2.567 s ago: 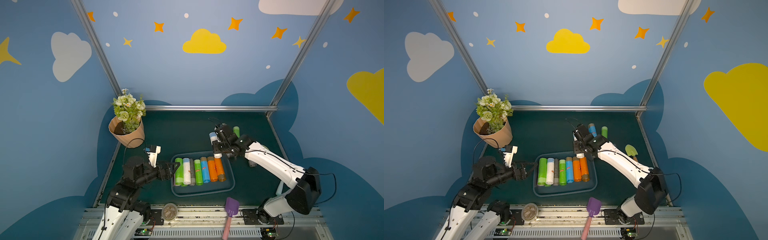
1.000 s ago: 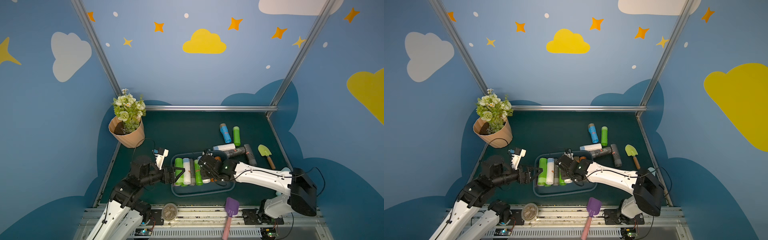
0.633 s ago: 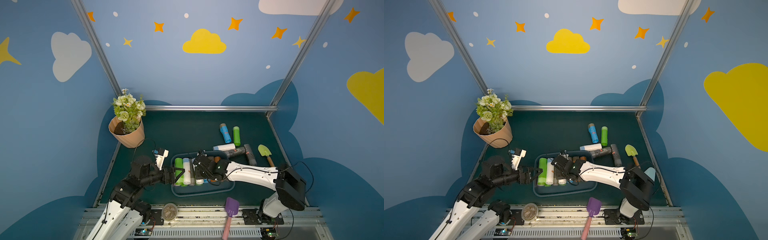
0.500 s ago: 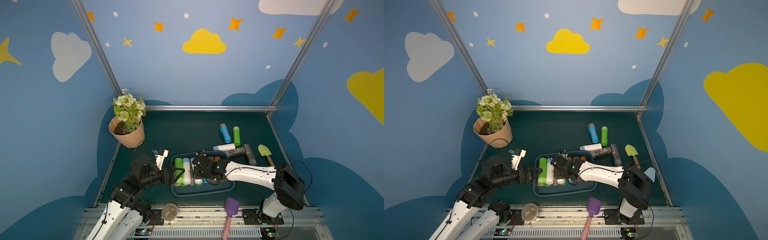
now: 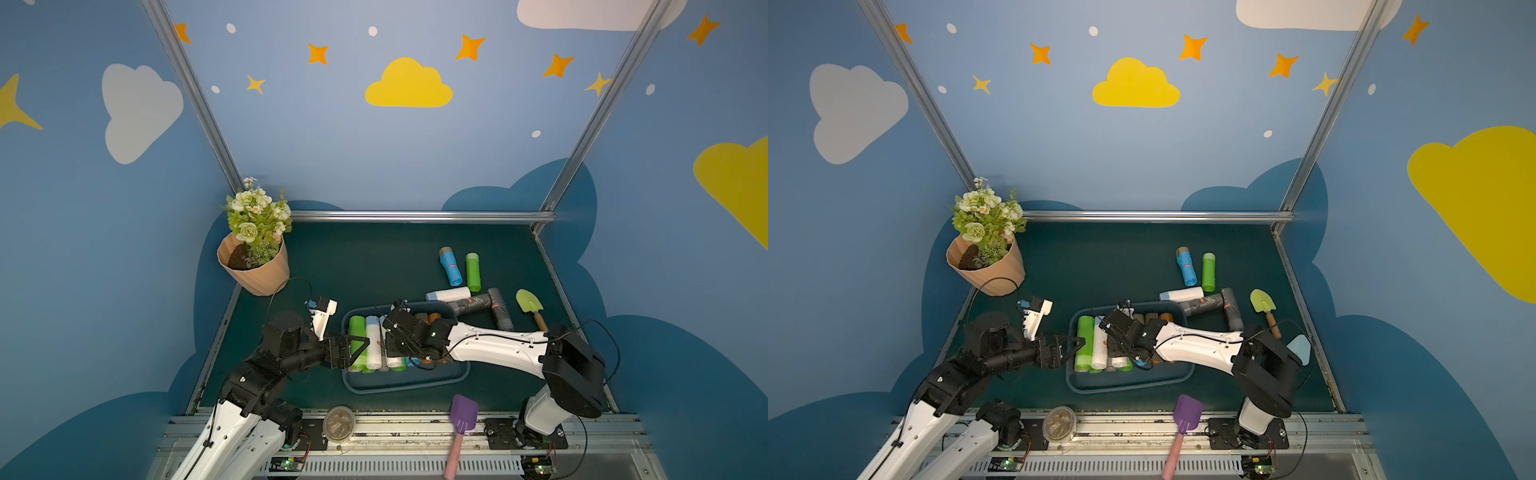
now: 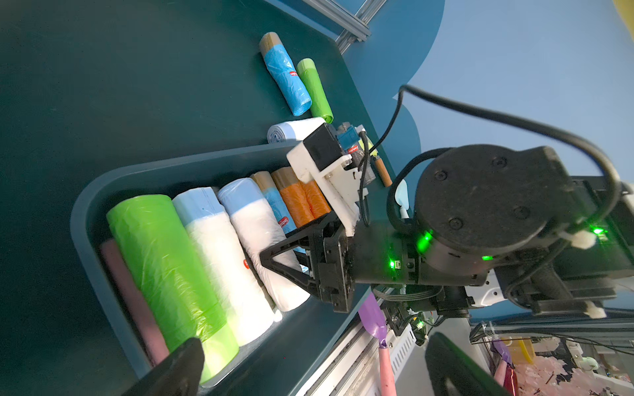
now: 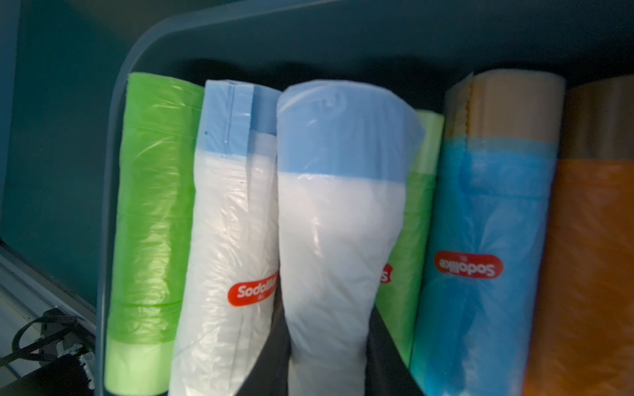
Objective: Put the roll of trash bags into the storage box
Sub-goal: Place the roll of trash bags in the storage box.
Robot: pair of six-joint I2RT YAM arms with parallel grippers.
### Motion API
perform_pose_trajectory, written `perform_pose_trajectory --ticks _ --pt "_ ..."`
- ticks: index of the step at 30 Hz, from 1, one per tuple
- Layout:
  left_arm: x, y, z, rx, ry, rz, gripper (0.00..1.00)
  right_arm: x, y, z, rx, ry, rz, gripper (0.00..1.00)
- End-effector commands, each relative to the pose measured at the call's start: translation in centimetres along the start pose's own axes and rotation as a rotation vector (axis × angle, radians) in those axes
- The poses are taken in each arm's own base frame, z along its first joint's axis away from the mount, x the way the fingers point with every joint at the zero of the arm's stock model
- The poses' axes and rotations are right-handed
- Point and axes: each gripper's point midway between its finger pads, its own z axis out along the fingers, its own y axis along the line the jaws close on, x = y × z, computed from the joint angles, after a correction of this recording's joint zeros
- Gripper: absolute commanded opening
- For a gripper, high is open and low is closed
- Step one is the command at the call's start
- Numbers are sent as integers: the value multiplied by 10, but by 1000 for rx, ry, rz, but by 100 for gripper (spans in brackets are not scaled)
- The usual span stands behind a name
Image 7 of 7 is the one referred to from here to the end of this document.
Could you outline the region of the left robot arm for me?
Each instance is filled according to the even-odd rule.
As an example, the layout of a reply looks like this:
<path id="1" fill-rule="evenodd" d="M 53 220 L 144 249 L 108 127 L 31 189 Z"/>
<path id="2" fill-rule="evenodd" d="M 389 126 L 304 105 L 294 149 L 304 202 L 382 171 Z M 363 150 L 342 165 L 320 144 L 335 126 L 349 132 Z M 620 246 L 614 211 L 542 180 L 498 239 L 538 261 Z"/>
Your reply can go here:
<path id="1" fill-rule="evenodd" d="M 1 387 L 2 395 L 94 395 L 96 338 L 80 318 L 58 308 L 20 328 L 1 367 L 17 361 L 39 367 Z"/>

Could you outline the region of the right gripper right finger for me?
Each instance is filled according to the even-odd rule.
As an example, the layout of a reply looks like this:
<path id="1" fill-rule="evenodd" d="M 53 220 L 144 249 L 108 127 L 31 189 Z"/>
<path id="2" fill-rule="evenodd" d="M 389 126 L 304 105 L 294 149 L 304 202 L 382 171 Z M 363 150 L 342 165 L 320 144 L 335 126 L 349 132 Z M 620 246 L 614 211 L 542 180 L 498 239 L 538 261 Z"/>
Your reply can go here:
<path id="1" fill-rule="evenodd" d="M 378 309 L 373 308 L 367 342 L 367 396 L 423 396 L 399 354 Z"/>

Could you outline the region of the blue trash bag roll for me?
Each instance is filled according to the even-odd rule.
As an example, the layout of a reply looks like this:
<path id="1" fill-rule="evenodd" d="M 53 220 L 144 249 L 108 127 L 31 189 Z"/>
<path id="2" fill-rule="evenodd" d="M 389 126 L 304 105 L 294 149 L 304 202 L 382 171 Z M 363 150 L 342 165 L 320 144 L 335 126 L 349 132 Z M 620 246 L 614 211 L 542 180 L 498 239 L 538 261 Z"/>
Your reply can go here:
<path id="1" fill-rule="evenodd" d="M 447 91 L 410 372 L 427 395 L 519 395 L 566 82 L 497 69 Z"/>

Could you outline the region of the white trash bag roll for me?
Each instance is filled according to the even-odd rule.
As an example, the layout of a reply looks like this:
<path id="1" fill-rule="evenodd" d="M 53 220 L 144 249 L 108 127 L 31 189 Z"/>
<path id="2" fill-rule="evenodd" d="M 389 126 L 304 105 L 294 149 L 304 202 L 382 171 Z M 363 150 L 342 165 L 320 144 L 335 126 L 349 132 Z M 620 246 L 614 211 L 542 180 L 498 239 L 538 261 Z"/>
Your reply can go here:
<path id="1" fill-rule="evenodd" d="M 270 333 L 279 271 L 279 96 L 252 83 L 206 83 L 171 395 L 236 394 Z"/>
<path id="2" fill-rule="evenodd" d="M 423 138 L 416 111 L 383 87 L 316 80 L 282 93 L 278 224 L 289 394 L 364 394 L 371 312 Z"/>

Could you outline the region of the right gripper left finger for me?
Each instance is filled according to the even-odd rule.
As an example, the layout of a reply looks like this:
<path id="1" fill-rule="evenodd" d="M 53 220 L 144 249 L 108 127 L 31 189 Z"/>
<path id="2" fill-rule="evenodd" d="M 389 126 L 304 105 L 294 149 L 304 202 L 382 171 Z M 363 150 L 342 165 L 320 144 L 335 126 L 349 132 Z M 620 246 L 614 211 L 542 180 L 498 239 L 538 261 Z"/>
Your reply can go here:
<path id="1" fill-rule="evenodd" d="M 238 396 L 273 395 L 287 396 L 287 376 L 290 359 L 290 333 L 284 315 L 282 288 L 274 295 L 274 311 L 271 331 L 254 367 Z"/>

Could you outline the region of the orange trash bag roll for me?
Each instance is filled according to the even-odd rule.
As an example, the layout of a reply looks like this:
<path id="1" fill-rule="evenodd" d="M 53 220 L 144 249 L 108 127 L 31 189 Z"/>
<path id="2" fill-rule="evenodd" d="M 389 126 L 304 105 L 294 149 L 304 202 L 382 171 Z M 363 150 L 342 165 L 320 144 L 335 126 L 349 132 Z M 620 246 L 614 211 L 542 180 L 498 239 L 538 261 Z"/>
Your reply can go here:
<path id="1" fill-rule="evenodd" d="M 523 392 L 633 392 L 630 75 L 566 94 Z"/>

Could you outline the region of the green trash bag roll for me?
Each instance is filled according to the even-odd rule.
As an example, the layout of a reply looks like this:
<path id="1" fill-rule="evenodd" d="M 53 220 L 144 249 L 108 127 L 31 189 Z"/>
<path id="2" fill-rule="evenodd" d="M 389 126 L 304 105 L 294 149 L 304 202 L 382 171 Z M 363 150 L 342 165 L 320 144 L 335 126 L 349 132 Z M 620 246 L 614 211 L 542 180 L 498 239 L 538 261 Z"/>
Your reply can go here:
<path id="1" fill-rule="evenodd" d="M 426 135 L 409 171 L 404 222 L 381 277 L 376 308 L 409 366 L 437 180 L 444 117 L 419 110 Z"/>
<path id="2" fill-rule="evenodd" d="M 204 90 L 128 77 L 104 385 L 116 395 L 168 390 L 193 222 L 194 151 Z"/>

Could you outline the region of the dark teal storage box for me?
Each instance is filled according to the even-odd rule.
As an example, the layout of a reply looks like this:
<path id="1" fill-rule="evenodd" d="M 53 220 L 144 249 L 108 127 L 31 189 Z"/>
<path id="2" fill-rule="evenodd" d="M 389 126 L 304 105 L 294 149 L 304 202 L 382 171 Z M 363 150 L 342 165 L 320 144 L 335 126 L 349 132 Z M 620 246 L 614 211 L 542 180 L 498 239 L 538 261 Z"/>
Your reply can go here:
<path id="1" fill-rule="evenodd" d="M 210 80 L 247 82 L 279 91 L 279 99 L 285 90 L 300 83 L 361 82 L 393 92 L 417 115 L 419 110 L 442 115 L 444 132 L 447 91 L 469 75 L 497 69 L 542 71 L 565 79 L 552 193 L 560 158 L 566 94 L 574 87 L 604 79 L 626 75 L 633 78 L 633 4 L 630 1 L 247 1 L 173 16 L 147 31 L 125 59 L 108 122 L 109 196 L 104 206 L 108 226 L 104 231 L 103 254 L 106 275 L 101 282 L 100 303 L 105 391 L 120 150 L 126 87 L 131 74 L 180 79 L 201 86 L 204 95 Z M 523 385 L 519 395 L 525 394 Z"/>

